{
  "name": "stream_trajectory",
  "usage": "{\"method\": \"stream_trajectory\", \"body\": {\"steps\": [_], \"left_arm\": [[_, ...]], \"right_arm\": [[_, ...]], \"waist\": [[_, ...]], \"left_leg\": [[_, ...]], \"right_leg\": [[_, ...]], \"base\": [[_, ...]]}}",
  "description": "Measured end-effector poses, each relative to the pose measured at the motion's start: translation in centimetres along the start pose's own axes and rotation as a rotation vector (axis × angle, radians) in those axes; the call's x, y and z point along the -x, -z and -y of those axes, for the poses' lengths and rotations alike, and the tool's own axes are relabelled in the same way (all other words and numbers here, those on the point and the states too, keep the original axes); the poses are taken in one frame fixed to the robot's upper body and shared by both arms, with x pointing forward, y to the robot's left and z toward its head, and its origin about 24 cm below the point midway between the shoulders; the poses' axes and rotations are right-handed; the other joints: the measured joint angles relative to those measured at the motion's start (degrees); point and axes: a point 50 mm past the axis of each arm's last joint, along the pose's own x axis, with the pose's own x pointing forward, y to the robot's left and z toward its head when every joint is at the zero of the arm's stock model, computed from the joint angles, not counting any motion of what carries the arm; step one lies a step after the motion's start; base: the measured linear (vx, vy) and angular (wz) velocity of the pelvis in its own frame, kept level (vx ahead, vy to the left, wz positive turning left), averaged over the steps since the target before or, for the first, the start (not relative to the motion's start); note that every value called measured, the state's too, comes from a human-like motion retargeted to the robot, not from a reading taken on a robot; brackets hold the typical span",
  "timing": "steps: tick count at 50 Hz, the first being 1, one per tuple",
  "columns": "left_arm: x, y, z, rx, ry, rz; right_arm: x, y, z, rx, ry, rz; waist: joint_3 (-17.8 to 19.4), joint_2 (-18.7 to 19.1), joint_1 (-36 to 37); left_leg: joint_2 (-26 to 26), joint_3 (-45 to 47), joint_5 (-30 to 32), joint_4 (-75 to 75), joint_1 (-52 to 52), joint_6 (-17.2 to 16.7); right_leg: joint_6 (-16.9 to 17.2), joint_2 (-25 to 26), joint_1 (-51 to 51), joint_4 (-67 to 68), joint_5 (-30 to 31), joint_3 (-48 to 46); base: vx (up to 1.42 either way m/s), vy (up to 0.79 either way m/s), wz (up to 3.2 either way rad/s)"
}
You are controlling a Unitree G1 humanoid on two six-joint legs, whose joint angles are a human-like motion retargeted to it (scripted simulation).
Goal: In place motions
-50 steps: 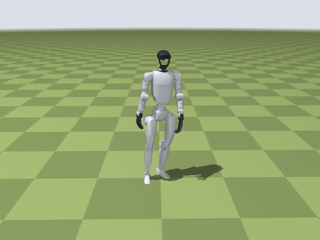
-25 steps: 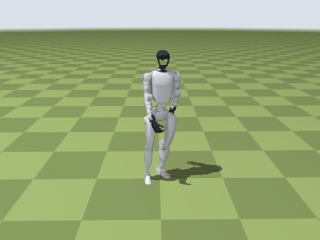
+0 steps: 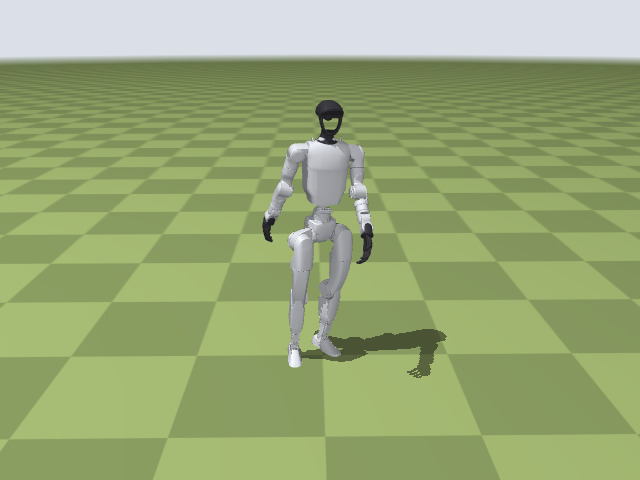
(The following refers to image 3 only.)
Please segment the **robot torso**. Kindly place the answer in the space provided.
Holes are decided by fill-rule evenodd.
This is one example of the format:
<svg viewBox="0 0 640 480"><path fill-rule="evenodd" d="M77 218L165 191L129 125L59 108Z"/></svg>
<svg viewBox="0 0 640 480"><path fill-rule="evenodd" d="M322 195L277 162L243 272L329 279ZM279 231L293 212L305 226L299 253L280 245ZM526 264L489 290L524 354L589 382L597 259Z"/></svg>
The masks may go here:
<svg viewBox="0 0 640 480"><path fill-rule="evenodd" d="M341 141L342 139L342 141ZM313 242L324 242L335 235L336 220L333 210L327 206L338 205L346 188L350 162L350 148L343 138L336 144L318 142L324 138L305 142L308 144L307 157L302 162L302 187L307 199L314 207L312 215L306 216L305 227L311 229ZM305 228L304 227L304 228Z"/></svg>

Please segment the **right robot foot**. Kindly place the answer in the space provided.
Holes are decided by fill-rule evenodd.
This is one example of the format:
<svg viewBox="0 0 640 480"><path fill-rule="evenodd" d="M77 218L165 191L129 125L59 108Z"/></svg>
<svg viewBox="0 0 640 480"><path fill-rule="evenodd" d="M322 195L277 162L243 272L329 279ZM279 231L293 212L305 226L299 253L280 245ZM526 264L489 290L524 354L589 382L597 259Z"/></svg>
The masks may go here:
<svg viewBox="0 0 640 480"><path fill-rule="evenodd" d="M298 350L296 348L296 345L293 345L293 350L291 352L291 342L288 345L288 364L289 366L296 368L296 367L300 367L302 364L302 358L301 358L301 354L300 354L300 349L299 349L299 345L298 345Z"/></svg>

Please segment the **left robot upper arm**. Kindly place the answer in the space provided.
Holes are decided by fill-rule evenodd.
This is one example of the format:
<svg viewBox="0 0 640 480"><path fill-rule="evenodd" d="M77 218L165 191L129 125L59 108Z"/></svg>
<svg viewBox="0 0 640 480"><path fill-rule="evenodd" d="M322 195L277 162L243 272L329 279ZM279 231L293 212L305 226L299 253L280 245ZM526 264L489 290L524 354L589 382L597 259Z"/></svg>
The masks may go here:
<svg viewBox="0 0 640 480"><path fill-rule="evenodd" d="M353 199L366 197L367 190L362 184L364 178L364 150L361 146L348 144L350 148L350 179L351 186L349 188L349 196Z"/></svg>

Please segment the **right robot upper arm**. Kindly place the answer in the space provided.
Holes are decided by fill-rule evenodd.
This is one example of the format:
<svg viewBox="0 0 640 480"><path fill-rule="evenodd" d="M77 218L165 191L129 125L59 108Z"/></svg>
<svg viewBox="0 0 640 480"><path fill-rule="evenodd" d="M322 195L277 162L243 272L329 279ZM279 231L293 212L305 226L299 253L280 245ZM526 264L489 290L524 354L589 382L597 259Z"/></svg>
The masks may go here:
<svg viewBox="0 0 640 480"><path fill-rule="evenodd" d="M289 146L281 172L281 190L279 196L292 196L294 185L292 185L291 182L297 172L299 163L303 162L307 157L308 149L307 143L296 143Z"/></svg>

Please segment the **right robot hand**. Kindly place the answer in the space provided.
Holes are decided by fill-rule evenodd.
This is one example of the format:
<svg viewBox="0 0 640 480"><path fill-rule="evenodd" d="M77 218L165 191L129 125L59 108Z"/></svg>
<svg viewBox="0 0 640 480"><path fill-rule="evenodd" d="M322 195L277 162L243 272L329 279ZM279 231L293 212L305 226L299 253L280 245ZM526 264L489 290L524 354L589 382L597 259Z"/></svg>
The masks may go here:
<svg viewBox="0 0 640 480"><path fill-rule="evenodd" d="M267 241L272 242L273 240L271 239L272 237L270 236L270 230L271 230L271 226L274 225L275 222L275 218L270 218L268 219L268 222L266 222L265 220L265 216L263 218L263 232L264 232L264 237Z"/></svg>

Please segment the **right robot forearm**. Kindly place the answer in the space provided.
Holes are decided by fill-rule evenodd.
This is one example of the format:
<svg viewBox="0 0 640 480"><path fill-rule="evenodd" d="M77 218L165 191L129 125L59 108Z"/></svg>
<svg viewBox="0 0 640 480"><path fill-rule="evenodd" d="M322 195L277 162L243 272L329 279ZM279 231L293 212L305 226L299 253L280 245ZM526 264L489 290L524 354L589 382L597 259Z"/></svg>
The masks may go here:
<svg viewBox="0 0 640 480"><path fill-rule="evenodd" d="M270 218L275 218L275 221L277 220L277 217L280 215L280 212L282 210L283 204L286 201L286 197L283 196L279 196L281 190L281 182L278 183L273 196L272 196L272 201L270 203L270 206L268 208L268 210L264 213L265 216L265 220L266 222L268 222L268 219Z"/></svg>

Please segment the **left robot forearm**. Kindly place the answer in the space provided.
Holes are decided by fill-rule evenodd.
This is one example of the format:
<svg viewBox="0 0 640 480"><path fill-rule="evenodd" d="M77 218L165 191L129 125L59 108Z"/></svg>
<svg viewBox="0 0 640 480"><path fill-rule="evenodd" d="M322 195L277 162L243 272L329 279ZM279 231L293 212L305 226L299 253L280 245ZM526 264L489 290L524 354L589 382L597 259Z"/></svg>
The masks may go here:
<svg viewBox="0 0 640 480"><path fill-rule="evenodd" d="M366 188L366 190L367 190L367 188ZM368 203L367 194L366 194L365 199L364 198L360 198L360 199L358 199L357 201L354 202L354 208L356 209L358 224L360 226L359 231L360 231L361 234L364 232L364 226L365 226L366 223L370 223L372 225L368 205L369 205L369 203ZM374 227L372 225L372 231L373 230L374 230Z"/></svg>

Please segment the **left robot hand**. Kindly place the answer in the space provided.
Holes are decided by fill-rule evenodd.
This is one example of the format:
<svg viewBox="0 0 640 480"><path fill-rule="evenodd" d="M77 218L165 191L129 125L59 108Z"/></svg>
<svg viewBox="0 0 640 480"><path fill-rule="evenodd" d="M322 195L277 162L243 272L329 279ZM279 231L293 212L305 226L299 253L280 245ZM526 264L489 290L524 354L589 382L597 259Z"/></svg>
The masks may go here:
<svg viewBox="0 0 640 480"><path fill-rule="evenodd" d="M362 264L364 262L366 262L366 260L368 260L369 256L371 255L371 249L372 249L372 238L373 237L373 232L372 232L372 225L370 223L366 223L364 226L364 232L361 234L361 238L364 239L364 244L363 244L363 257L361 257L361 260L357 261L357 264Z"/></svg>

